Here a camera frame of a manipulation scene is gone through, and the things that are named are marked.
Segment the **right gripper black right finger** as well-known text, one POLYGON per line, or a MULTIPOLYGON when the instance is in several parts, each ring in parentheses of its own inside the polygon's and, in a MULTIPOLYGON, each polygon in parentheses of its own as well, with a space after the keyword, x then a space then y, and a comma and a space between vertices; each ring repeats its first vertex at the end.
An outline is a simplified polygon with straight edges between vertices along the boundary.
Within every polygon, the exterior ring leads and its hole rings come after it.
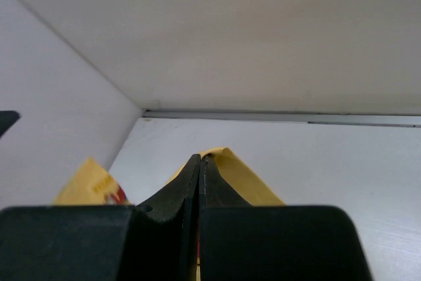
POLYGON ((223 179, 207 155, 199 173, 199 257, 202 280, 255 280, 254 208, 223 179))

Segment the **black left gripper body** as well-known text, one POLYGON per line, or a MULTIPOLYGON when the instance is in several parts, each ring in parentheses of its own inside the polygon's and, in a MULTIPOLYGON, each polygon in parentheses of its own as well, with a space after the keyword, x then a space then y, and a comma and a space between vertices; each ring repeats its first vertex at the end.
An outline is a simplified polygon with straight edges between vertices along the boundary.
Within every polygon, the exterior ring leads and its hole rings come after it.
POLYGON ((16 111, 0 111, 0 137, 20 119, 20 114, 16 111))

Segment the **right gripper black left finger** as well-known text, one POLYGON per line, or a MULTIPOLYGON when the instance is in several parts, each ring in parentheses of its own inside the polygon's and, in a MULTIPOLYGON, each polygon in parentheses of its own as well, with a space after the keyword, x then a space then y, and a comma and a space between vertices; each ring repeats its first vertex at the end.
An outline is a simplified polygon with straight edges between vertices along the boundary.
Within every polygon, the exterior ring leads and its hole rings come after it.
POLYGON ((192 155, 178 175, 137 206, 141 263, 153 280, 196 280, 201 156, 192 155))

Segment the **yellow vehicle print cloth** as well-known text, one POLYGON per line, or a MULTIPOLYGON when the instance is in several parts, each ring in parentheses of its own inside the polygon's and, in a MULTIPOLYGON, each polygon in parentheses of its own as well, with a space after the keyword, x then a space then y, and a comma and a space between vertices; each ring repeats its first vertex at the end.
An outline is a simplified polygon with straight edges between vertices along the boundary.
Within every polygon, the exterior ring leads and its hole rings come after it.
MULTIPOLYGON (((223 179, 254 208, 255 280, 281 280, 287 272, 280 234, 284 203, 227 147, 198 155, 201 161, 212 155, 223 179)), ((87 159, 47 212, 54 248, 42 268, 44 279, 153 280, 141 263, 137 206, 105 169, 87 159)))

